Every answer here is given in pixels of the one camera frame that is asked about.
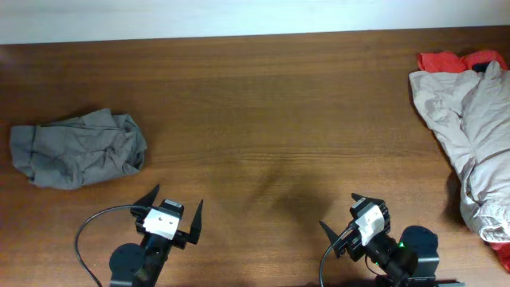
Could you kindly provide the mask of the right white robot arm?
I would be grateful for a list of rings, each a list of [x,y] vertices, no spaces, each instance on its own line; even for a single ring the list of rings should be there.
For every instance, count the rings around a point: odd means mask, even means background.
[[[363,259],[376,264],[382,274],[375,274],[377,286],[390,287],[449,287],[463,286],[455,280],[439,281],[436,271],[440,262],[438,236],[423,226],[408,226],[399,240],[390,233],[390,212],[382,199],[351,195],[355,203],[350,208],[352,220],[337,234],[325,222],[320,222],[330,246],[320,261],[319,285],[324,287],[326,258],[348,254],[352,261]]]

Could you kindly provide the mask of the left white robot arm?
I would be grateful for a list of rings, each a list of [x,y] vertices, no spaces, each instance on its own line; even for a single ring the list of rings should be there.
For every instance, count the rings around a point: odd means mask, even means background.
[[[109,261],[110,286],[154,286],[173,248],[183,250],[188,243],[198,243],[203,204],[198,204],[190,231],[184,232],[179,230],[184,205],[164,199],[155,206],[158,192],[159,186],[155,186],[130,209],[135,217],[136,231],[143,240],[139,244],[123,244],[114,250]]]

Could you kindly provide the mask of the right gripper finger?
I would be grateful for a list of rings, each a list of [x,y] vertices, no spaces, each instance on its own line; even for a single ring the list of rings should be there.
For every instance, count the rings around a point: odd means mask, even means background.
[[[351,197],[356,202],[358,202],[359,200],[362,200],[362,199],[365,199],[368,202],[373,202],[373,203],[384,203],[385,202],[382,199],[371,198],[371,197],[367,197],[367,196],[364,196],[364,195],[359,195],[359,194],[356,194],[356,193],[352,193]]]
[[[341,256],[341,253],[339,252],[336,243],[336,241],[339,239],[339,235],[335,231],[333,231],[325,222],[319,220],[319,224],[321,228],[324,230],[325,234],[327,235],[329,242],[333,246],[332,250],[334,251],[335,256],[339,258]]]

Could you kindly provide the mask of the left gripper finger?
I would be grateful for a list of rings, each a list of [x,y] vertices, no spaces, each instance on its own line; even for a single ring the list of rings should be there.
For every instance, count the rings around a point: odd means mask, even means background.
[[[157,197],[157,194],[159,193],[159,188],[160,188],[160,185],[157,184],[151,191],[149,191],[146,195],[144,195],[142,198],[137,200],[134,203],[134,206],[151,207]]]
[[[193,221],[190,226],[190,232],[187,237],[187,241],[194,245],[198,243],[202,231],[202,208],[203,200],[201,200],[201,202],[198,204],[198,208],[195,212]]]

